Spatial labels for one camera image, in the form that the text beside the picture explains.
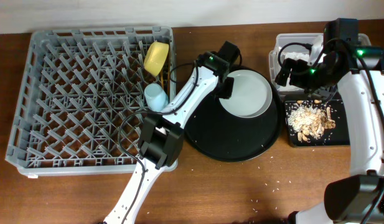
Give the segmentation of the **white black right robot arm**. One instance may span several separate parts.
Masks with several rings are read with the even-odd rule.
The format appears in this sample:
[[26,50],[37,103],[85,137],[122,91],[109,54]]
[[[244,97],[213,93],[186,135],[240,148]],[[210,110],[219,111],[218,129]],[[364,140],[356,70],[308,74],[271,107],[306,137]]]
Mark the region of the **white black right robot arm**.
[[384,223],[384,49],[338,18],[321,34],[279,34],[269,63],[280,86],[342,98],[349,131],[348,178],[330,183],[323,202],[289,223]]

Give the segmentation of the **white napkin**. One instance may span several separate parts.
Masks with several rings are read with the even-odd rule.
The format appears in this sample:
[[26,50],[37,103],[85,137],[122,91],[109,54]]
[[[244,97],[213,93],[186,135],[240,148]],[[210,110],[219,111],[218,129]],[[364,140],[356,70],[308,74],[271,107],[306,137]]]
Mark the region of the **white napkin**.
[[305,62],[309,61],[309,54],[303,54],[299,52],[286,52],[281,54],[281,61],[286,60],[287,58],[293,60],[303,60]]

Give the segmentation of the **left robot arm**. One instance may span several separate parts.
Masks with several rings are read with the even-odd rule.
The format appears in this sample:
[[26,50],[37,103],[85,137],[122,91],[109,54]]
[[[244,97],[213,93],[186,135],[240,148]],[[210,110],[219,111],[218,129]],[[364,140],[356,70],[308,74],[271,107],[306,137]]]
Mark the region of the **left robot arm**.
[[218,52],[200,54],[193,71],[175,98],[160,112],[146,111],[138,140],[136,167],[104,223],[134,223],[157,178],[177,160],[184,143],[188,119],[209,94],[228,99],[234,79],[229,77],[240,49],[225,42]]

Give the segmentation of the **brown food scraps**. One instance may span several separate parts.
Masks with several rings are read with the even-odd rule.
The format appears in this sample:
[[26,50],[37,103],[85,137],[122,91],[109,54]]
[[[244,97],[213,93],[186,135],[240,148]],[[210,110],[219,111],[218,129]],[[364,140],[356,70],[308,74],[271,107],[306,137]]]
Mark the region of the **brown food scraps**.
[[321,100],[297,100],[287,106],[286,123],[298,142],[320,140],[326,130],[336,127],[331,116],[332,108],[327,103],[322,104]]

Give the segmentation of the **yellow bowl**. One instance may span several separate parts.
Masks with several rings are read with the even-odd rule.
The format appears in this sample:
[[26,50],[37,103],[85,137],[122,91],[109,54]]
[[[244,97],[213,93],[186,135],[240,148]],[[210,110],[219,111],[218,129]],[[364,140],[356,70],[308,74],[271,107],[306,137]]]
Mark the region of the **yellow bowl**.
[[169,53],[169,44],[153,42],[144,59],[144,69],[156,77],[162,70]]

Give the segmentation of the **white round plate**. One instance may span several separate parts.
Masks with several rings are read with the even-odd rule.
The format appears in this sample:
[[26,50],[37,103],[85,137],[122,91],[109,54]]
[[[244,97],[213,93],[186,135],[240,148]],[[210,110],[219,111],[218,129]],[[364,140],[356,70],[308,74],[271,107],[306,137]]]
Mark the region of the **white round plate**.
[[235,70],[228,77],[234,79],[232,95],[219,99],[227,112],[239,118],[255,118],[269,108],[273,94],[264,76],[252,70]]

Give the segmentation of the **blue plastic cup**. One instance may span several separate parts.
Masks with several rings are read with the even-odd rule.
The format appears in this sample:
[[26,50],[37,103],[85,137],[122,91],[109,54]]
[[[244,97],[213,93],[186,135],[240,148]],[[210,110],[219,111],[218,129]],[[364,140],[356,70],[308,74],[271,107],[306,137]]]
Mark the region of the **blue plastic cup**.
[[157,83],[151,83],[144,89],[144,97],[151,111],[160,112],[169,103],[168,96]]

